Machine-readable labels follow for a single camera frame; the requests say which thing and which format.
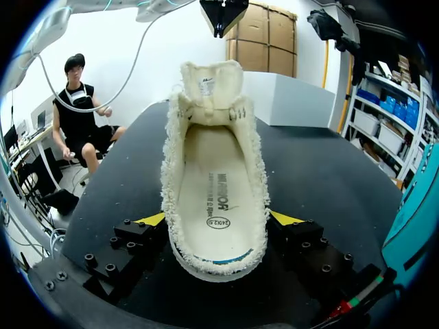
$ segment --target black t-shirt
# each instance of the black t-shirt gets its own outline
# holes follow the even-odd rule
[[[89,86],[88,84],[84,85],[81,83],[81,86],[75,90],[64,89],[58,95],[64,102],[72,105],[69,98],[67,97],[66,90],[72,97],[74,97],[76,93],[84,92],[84,86],[86,89],[86,94],[90,97],[87,97],[83,103],[74,107],[81,109],[94,108],[91,97],[93,97],[95,88]],[[68,108],[65,108],[63,105],[61,105],[61,103],[57,99],[54,99],[54,104],[56,104],[58,112],[60,113],[60,127],[67,139],[82,139],[91,135],[93,131],[97,129],[93,112],[79,113],[69,110]]]

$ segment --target yellow pad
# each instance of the yellow pad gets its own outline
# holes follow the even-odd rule
[[[270,210],[270,214],[272,214],[272,216],[279,223],[281,223],[281,225],[283,225],[283,226],[289,225],[289,224],[293,224],[293,223],[302,223],[302,222],[304,222],[302,219],[297,219],[297,218],[290,217],[290,216],[287,216],[287,215],[282,215],[282,214],[279,214],[278,212],[275,212],[273,210]]]
[[[165,218],[165,213],[164,212],[160,212],[157,215],[139,219],[138,221],[135,221],[135,223],[145,223],[145,224],[148,224],[148,225],[151,225],[151,226],[156,226],[164,218]]]

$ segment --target person's arm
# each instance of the person's arm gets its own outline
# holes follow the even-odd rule
[[[101,106],[101,102],[97,100],[96,96],[93,95],[93,97],[91,97],[91,100],[93,102],[93,106],[95,108],[97,108],[98,106]],[[112,114],[112,110],[109,108],[110,106],[107,106],[105,108],[100,108],[99,110],[96,111],[96,113],[98,115],[100,115],[101,117],[103,117],[104,115],[106,117],[110,117]]]
[[[63,158],[66,160],[70,159],[70,149],[65,145],[65,143],[61,137],[60,113],[58,111],[58,108],[56,107],[56,104],[54,104],[54,122],[53,122],[53,128],[52,128],[52,136],[53,136],[54,141],[57,144],[57,146],[59,146],[59,148],[61,149]]]

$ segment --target shoe insole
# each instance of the shoe insole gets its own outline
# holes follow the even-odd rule
[[[178,212],[194,256],[229,263],[251,252],[252,191],[242,150],[225,127],[189,128]]]

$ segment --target shoe tongue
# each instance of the shoe tongue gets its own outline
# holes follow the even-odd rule
[[[234,60],[210,66],[187,62],[181,66],[186,96],[203,108],[226,109],[241,94],[243,73]]]

